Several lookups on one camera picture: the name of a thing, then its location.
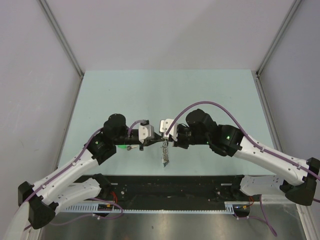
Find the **metal disc keyring holder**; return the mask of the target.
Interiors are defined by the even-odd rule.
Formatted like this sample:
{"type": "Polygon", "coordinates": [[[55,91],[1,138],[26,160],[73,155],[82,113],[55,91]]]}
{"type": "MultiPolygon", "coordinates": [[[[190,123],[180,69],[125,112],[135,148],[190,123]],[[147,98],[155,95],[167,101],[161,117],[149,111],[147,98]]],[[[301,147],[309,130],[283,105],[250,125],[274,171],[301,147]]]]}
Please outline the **metal disc keyring holder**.
{"type": "Polygon", "coordinates": [[[168,140],[165,140],[162,142],[162,146],[161,146],[161,149],[162,149],[162,164],[163,164],[163,167],[165,168],[169,162],[170,162],[170,159],[169,159],[169,141],[168,140]]]}

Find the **green key tag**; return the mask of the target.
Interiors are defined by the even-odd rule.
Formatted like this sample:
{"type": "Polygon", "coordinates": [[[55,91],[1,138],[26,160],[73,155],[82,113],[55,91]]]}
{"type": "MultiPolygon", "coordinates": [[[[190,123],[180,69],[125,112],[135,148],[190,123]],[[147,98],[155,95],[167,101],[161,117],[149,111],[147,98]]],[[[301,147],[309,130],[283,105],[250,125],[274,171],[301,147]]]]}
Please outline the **green key tag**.
{"type": "Polygon", "coordinates": [[[117,147],[120,148],[120,149],[127,149],[126,145],[118,145],[117,147]]]}

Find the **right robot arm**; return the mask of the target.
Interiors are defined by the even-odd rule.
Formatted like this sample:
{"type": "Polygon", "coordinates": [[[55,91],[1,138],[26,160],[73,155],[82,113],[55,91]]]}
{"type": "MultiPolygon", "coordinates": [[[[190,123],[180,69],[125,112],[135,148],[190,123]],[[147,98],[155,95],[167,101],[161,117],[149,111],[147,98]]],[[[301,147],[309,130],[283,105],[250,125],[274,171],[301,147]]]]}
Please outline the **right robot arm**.
{"type": "Polygon", "coordinates": [[[320,161],[316,158],[301,159],[270,148],[239,126],[216,124],[201,109],[190,112],[187,125],[174,119],[165,132],[171,135],[173,145],[187,149],[190,145],[207,144],[222,157],[235,157],[254,163],[271,175],[244,175],[230,188],[231,196],[242,201],[247,196],[284,196],[293,203],[310,206],[314,201],[320,161]]]}

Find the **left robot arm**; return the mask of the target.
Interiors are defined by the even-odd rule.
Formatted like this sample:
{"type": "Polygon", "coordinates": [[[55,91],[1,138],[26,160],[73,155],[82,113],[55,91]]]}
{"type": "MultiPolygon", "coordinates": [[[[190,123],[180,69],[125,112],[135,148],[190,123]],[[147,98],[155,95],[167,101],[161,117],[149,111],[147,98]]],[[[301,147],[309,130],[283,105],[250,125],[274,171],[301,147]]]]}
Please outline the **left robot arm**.
{"type": "Polygon", "coordinates": [[[148,120],[137,120],[127,126],[122,114],[112,114],[73,159],[35,183],[25,181],[18,186],[18,205],[28,204],[29,226],[40,229],[61,210],[82,200],[96,197],[107,199],[111,184],[102,174],[95,174],[79,186],[70,185],[86,171],[100,166],[115,155],[118,145],[137,145],[143,149],[167,140],[171,125],[171,120],[161,120],[159,133],[156,134],[148,120]]]}

